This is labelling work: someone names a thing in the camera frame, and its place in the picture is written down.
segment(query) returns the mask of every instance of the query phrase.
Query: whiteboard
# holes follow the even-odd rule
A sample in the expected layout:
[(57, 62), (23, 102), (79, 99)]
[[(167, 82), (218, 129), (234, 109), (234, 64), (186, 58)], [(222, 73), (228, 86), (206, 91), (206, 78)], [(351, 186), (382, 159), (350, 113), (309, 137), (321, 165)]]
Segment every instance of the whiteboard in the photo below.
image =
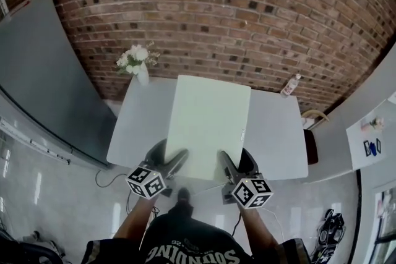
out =
[(239, 166), (248, 121), (251, 88), (235, 83), (180, 75), (173, 101), (165, 158), (180, 149), (189, 158), (179, 176), (225, 180), (217, 163), (219, 150)]

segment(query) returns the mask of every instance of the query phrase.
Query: shoe on floor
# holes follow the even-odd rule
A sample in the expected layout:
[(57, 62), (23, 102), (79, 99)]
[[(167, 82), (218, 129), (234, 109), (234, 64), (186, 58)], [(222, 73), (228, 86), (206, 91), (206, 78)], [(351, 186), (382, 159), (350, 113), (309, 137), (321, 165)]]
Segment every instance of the shoe on floor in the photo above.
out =
[(180, 190), (178, 192), (178, 202), (180, 202), (182, 200), (184, 200), (186, 202), (190, 202), (190, 192), (185, 187), (180, 188)]
[(40, 233), (39, 233), (37, 230), (36, 230), (36, 231), (33, 231), (32, 236), (34, 237), (34, 239), (35, 239), (36, 241), (38, 241), (39, 238), (40, 238)]

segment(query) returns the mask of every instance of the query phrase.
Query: person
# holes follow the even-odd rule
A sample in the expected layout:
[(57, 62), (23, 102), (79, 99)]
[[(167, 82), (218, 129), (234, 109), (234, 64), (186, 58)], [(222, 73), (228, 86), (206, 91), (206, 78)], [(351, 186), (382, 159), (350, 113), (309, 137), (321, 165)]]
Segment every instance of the person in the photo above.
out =
[(191, 218), (187, 189), (179, 191), (176, 205), (155, 218), (145, 233), (155, 201), (156, 197), (139, 198), (113, 239), (88, 243), (82, 264), (310, 263), (301, 239), (278, 244), (257, 210), (238, 204), (252, 252), (249, 256), (226, 231)]

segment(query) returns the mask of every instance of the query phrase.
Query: white table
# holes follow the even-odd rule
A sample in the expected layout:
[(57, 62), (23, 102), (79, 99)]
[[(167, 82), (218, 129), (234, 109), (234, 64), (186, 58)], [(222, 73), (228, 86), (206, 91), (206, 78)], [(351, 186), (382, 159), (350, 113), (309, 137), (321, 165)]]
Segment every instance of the white table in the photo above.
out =
[[(132, 79), (113, 132), (107, 160), (132, 168), (168, 135), (176, 79)], [(252, 90), (244, 148), (266, 179), (308, 176), (305, 138), (297, 99)]]

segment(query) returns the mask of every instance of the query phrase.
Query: black t-shirt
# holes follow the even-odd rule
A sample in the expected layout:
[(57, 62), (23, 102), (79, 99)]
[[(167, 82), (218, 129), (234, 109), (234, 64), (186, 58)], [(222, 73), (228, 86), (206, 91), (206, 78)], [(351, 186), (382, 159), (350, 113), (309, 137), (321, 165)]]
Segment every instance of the black t-shirt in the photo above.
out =
[(90, 241), (82, 264), (309, 264), (301, 239), (248, 255), (226, 231), (190, 218), (155, 219), (139, 245), (127, 239)]

